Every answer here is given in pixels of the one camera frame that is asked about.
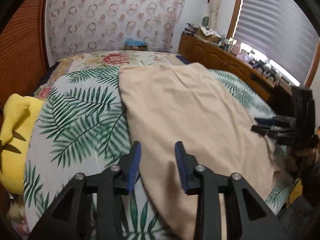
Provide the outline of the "person's right hand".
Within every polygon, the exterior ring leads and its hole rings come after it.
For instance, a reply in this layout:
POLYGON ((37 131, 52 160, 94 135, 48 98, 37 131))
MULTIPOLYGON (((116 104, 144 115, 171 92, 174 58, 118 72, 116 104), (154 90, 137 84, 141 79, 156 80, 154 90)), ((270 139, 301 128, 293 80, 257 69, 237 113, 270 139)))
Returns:
POLYGON ((286 170, 294 174, 300 173, 301 170, 312 167, 319 160, 319 142, 315 148, 304 148, 299 151, 288 147, 287 153, 286 170))

